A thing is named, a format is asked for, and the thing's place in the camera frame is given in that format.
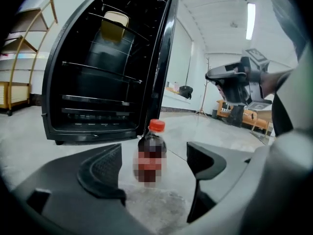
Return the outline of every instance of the ceiling light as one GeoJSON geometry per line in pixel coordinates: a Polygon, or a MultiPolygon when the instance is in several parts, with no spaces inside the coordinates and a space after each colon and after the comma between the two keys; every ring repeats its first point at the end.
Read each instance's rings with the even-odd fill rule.
{"type": "Polygon", "coordinates": [[[246,39],[247,40],[252,39],[254,21],[255,21],[255,4],[248,3],[248,23],[246,26],[246,39]]]}

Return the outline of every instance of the wooden shelf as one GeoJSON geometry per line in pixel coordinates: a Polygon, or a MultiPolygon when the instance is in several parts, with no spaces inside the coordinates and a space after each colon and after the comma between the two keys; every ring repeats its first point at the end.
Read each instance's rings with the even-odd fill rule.
{"type": "MultiPolygon", "coordinates": [[[[25,11],[21,11],[15,15],[15,22],[10,33],[24,32],[29,27],[35,16],[41,11],[40,8],[33,8],[25,11]]],[[[43,15],[41,14],[34,22],[30,31],[47,31],[48,26],[45,22],[43,15]]]]}
{"type": "MultiPolygon", "coordinates": [[[[11,39],[6,39],[4,46],[1,49],[1,54],[10,54],[10,53],[16,53],[18,46],[20,42],[22,41],[23,36],[11,38],[11,39]]],[[[37,50],[35,47],[33,47],[29,41],[24,39],[22,43],[22,47],[20,50],[20,53],[36,53],[37,50]]]]}

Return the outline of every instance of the tripod stand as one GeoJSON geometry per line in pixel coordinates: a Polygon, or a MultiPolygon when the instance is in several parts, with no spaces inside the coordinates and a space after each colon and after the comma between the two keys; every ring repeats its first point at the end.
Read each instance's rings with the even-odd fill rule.
{"type": "MultiPolygon", "coordinates": [[[[207,58],[207,71],[209,71],[210,70],[210,64],[209,64],[210,62],[209,62],[209,58],[207,58]]],[[[209,81],[205,81],[205,85],[204,85],[204,95],[203,95],[203,100],[202,100],[202,105],[201,105],[201,108],[200,108],[200,110],[198,110],[197,112],[196,112],[196,114],[204,114],[205,116],[206,116],[206,118],[208,118],[207,117],[207,115],[205,114],[205,112],[204,112],[204,110],[203,110],[203,105],[204,105],[204,101],[205,101],[205,95],[206,95],[206,88],[207,88],[207,84],[209,83],[209,81]]]]}

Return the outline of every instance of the concrete floor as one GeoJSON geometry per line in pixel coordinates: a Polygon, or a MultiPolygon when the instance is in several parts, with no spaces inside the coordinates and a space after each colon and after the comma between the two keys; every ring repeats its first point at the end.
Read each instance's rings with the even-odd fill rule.
{"type": "MultiPolygon", "coordinates": [[[[253,152],[262,146],[249,130],[192,113],[161,113],[166,127],[167,171],[155,188],[145,188],[132,173],[138,139],[122,141],[123,165],[119,187],[127,194],[129,212],[156,234],[169,234],[186,226],[195,190],[195,178],[186,160],[186,142],[253,152]]],[[[57,146],[45,137],[40,107],[0,114],[0,167],[9,189],[14,189],[45,163],[111,142],[65,143],[57,146]]]]}

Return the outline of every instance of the soda bottle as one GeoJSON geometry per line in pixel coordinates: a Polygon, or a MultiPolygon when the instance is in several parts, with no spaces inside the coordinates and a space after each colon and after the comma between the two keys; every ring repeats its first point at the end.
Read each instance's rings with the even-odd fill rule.
{"type": "Polygon", "coordinates": [[[166,144],[160,134],[165,122],[152,119],[149,132],[138,142],[138,151],[134,157],[133,170],[136,179],[145,186],[155,186],[161,179],[161,172],[166,167],[166,144]]]}

